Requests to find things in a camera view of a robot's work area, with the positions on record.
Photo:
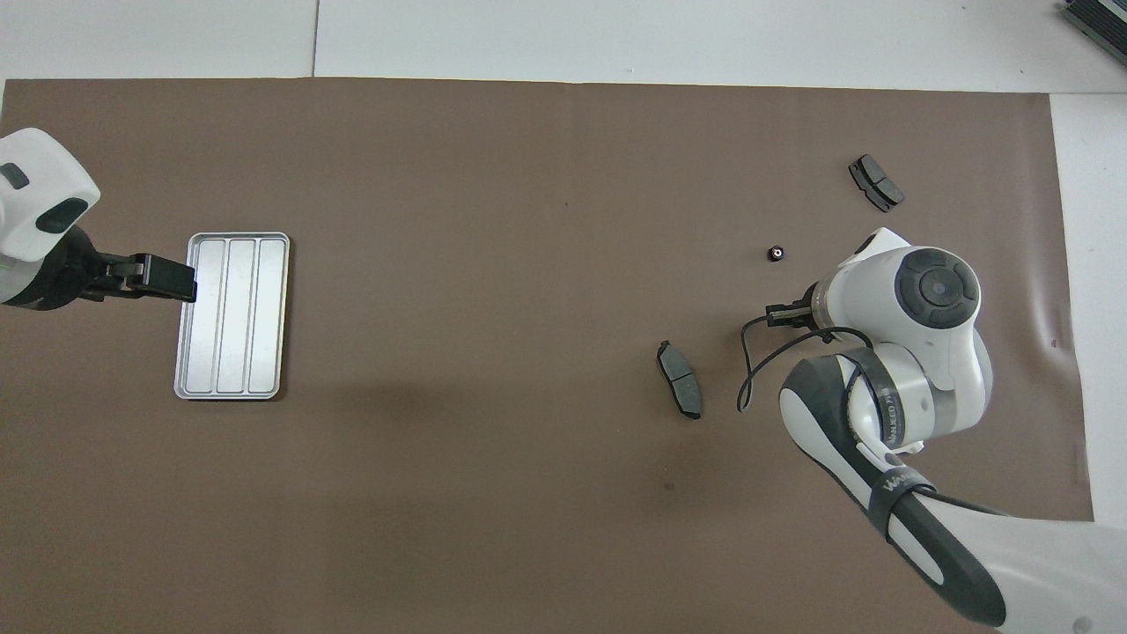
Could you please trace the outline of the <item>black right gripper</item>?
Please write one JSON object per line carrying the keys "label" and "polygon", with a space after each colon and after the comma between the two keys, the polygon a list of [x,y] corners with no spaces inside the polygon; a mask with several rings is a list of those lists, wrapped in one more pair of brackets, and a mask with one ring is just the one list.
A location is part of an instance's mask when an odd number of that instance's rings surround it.
{"label": "black right gripper", "polygon": [[792,305],[771,305],[765,307],[765,324],[769,328],[820,328],[814,316],[816,306],[811,302],[796,301]]}

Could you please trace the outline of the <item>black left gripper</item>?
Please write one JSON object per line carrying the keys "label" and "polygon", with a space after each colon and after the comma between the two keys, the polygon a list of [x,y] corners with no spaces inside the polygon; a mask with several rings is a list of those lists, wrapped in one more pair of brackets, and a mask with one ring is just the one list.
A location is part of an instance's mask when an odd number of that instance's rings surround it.
{"label": "black left gripper", "polygon": [[107,297],[137,300],[141,296],[194,304],[198,285],[196,269],[156,255],[133,255],[130,289],[124,278],[107,269],[128,258],[97,252],[82,227],[71,227],[39,265],[39,273],[26,286],[26,309],[54,310],[74,300],[101,302]]}

